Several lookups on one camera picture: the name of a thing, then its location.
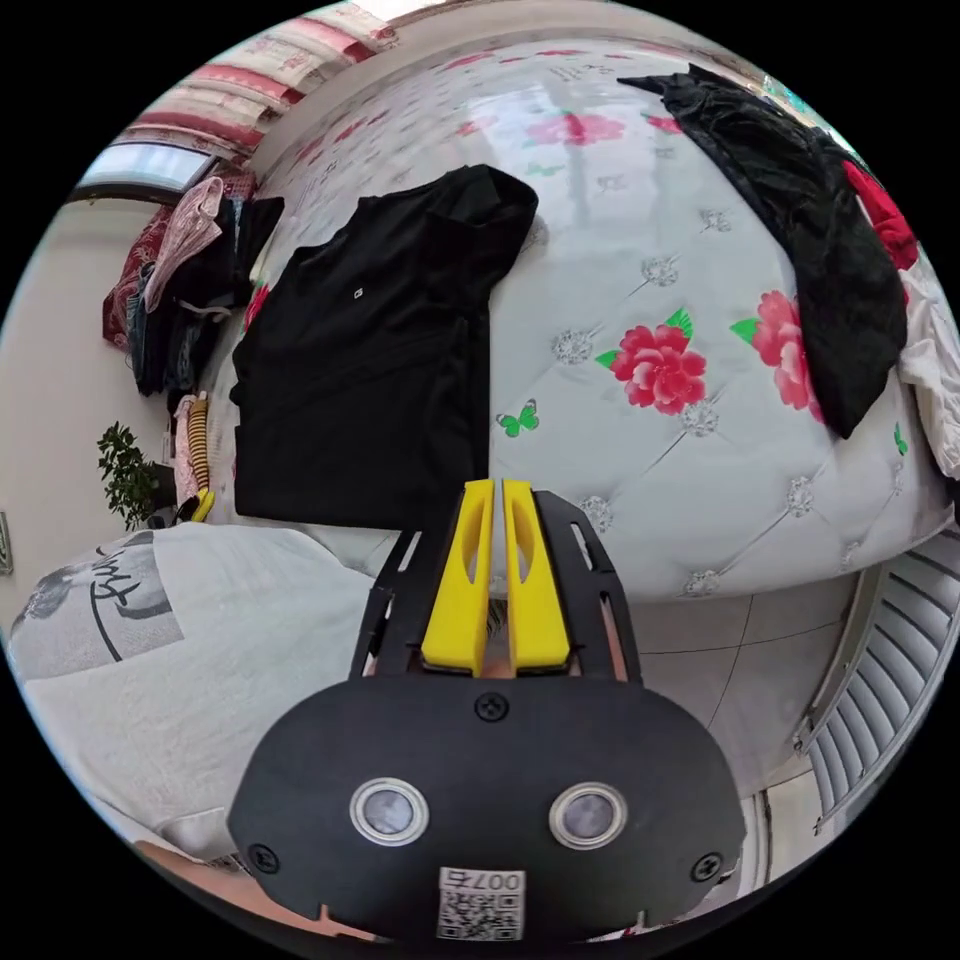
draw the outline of white wall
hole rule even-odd
[[[166,408],[137,393],[127,358],[100,336],[103,298],[156,207],[74,203],[50,226],[0,334],[0,510],[14,574],[0,576],[9,631],[36,581],[123,534],[107,510],[97,440],[114,421],[159,459]]]
[[[819,836],[813,832],[820,816],[820,794],[813,771],[767,791],[770,804],[770,879],[776,880],[822,850],[835,836],[827,821]]]

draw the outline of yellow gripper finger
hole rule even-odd
[[[570,641],[529,483],[503,481],[507,541],[507,626],[516,673],[562,669]],[[526,561],[522,576],[519,555]]]
[[[478,677],[487,644],[490,561],[493,552],[492,480],[465,485],[430,623],[420,647],[424,662]],[[476,557],[473,577],[471,565]]]

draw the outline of black t-shirt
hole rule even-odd
[[[234,351],[238,513],[420,528],[487,475],[488,300],[537,202],[462,167],[294,252]]]

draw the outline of bed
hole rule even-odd
[[[537,190],[537,220],[491,300],[491,473],[578,503],[634,601],[841,575],[952,516],[895,372],[849,440],[822,424],[790,346],[785,254],[659,99],[616,83],[686,62],[597,37],[448,52],[305,133],[261,191],[287,203],[262,258],[269,285],[362,195],[471,163]],[[268,523],[233,511],[240,335],[235,319],[206,384],[211,520]],[[370,573],[395,536],[303,529]],[[501,561],[495,593],[503,575]]]

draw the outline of window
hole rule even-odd
[[[72,199],[97,196],[176,202],[210,169],[213,157],[157,143],[107,147],[80,178]]]

